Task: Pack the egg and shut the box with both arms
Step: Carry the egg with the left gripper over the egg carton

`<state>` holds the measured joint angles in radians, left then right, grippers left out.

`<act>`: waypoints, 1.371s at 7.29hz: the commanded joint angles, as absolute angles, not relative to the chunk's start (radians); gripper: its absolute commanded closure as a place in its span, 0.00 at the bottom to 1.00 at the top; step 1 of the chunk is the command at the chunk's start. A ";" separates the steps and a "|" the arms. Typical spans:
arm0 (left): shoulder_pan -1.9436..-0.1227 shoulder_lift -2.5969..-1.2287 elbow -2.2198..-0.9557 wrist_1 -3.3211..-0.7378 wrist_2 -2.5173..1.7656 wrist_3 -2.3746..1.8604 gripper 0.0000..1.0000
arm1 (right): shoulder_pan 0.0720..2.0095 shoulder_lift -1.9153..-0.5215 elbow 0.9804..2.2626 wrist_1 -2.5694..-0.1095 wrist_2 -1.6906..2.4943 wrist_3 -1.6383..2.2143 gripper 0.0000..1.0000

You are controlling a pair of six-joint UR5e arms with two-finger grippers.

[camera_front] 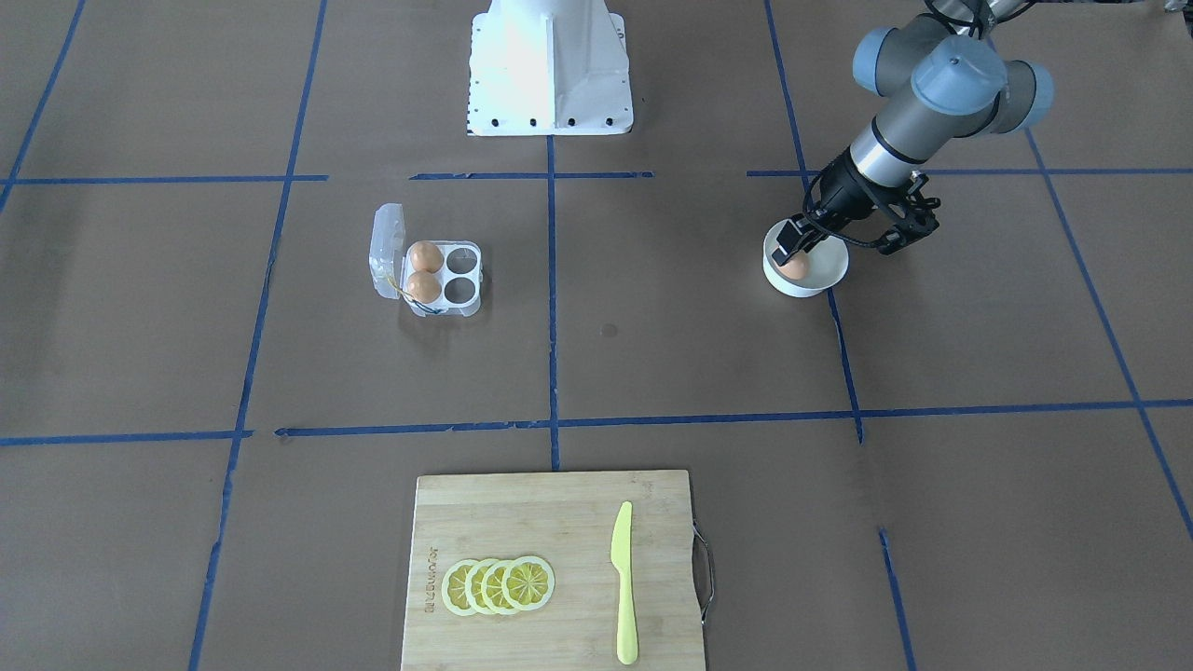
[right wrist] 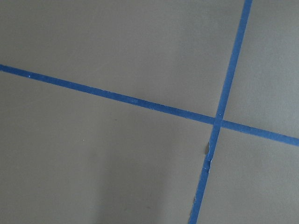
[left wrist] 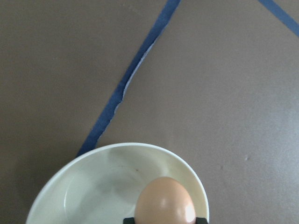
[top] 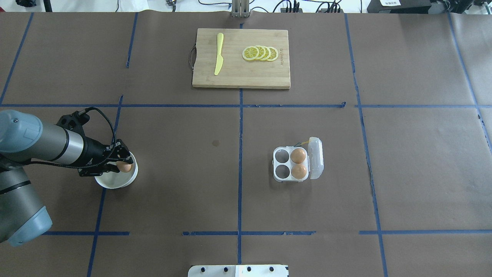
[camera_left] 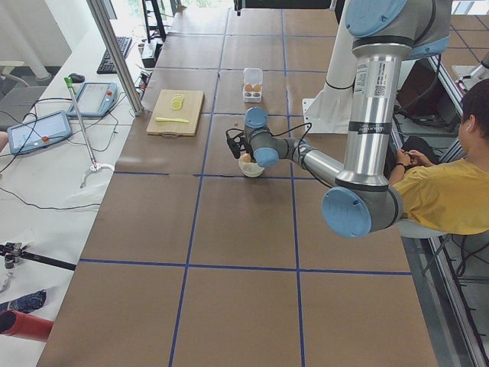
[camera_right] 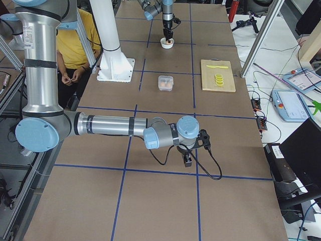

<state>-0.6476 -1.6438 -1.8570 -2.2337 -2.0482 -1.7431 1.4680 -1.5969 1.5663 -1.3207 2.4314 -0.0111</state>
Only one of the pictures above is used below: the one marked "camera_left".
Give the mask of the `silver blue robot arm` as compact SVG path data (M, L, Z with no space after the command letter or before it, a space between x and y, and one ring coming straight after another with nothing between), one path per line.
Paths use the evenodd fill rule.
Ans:
M403 201L384 176L384 162L401 64L447 48L451 12L449 1L345 3L327 83L318 98L330 116L343 107L343 96L351 97L343 162L301 138L277 137L262 108L246 112L244 146L260 167L287 159L329 185L322 214L336 234L362 237L400 219Z

